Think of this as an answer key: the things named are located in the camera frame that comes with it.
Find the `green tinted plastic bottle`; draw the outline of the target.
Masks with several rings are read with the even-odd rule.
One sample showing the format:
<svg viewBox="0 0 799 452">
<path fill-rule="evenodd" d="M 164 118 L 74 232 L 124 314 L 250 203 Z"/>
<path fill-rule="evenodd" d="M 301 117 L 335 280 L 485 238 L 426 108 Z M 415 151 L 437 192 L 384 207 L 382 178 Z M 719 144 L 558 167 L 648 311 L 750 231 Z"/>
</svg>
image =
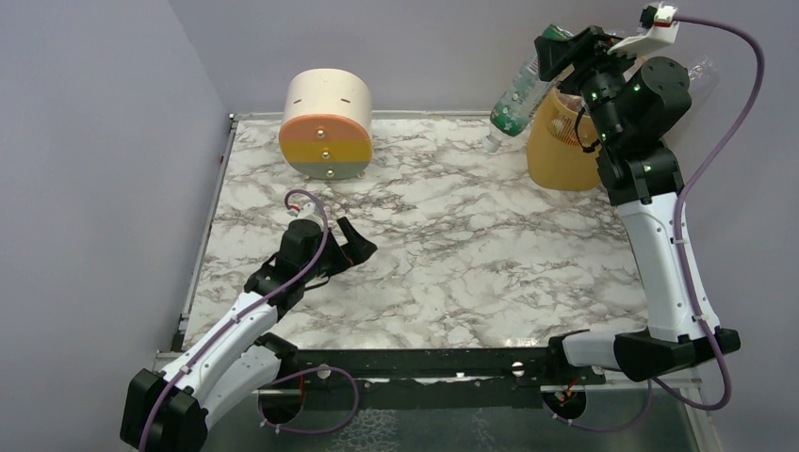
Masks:
<svg viewBox="0 0 799 452">
<path fill-rule="evenodd" d="M 541 80 L 538 53 L 533 49 L 491 110 L 488 133 L 483 139 L 485 150 L 493 153 L 504 141 L 519 136 L 553 85 L 553 81 Z"/>
</svg>

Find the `blue label water bottle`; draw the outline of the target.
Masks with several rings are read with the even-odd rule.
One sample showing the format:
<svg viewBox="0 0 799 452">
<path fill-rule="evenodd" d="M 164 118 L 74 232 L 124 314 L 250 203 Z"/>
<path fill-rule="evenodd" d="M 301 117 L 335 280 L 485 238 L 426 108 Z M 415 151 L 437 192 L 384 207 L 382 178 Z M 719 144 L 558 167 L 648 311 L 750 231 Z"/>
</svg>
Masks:
<svg viewBox="0 0 799 452">
<path fill-rule="evenodd" d="M 720 80 L 719 70 L 714 61 L 708 57 L 700 57 L 687 65 L 690 89 L 713 89 Z"/>
</svg>

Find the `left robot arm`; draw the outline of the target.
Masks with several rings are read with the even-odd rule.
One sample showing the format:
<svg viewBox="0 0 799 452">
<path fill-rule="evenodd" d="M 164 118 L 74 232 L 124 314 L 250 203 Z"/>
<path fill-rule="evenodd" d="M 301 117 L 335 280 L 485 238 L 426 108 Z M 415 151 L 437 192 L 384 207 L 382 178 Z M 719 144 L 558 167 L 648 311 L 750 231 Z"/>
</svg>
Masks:
<svg viewBox="0 0 799 452">
<path fill-rule="evenodd" d="M 120 428 L 124 443 L 141 451 L 199 451 L 228 411 L 277 378 L 283 358 L 257 339 L 302 299 L 310 281 L 361 265 L 377 250 L 347 218 L 337 225 L 344 244 L 320 219 L 292 220 L 277 252 L 202 339 L 161 370 L 142 369 L 131 379 Z"/>
</svg>

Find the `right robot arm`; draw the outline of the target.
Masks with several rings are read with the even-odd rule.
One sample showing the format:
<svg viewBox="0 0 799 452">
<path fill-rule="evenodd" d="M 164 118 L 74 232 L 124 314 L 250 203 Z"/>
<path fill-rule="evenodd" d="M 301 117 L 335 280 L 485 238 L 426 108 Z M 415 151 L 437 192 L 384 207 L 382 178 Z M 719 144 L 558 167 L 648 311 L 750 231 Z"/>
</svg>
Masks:
<svg viewBox="0 0 799 452">
<path fill-rule="evenodd" d="M 681 170 L 663 139 L 691 107 L 688 72 L 665 56 L 635 67 L 631 56 L 612 52 L 617 42 L 590 26 L 571 38 L 538 37 L 535 49 L 540 78 L 578 95 L 593 121 L 597 172 L 627 231 L 647 323 L 633 332 L 575 331 L 549 346 L 567 365 L 643 381 L 722 360 L 741 338 L 709 305 L 679 209 Z"/>
</svg>

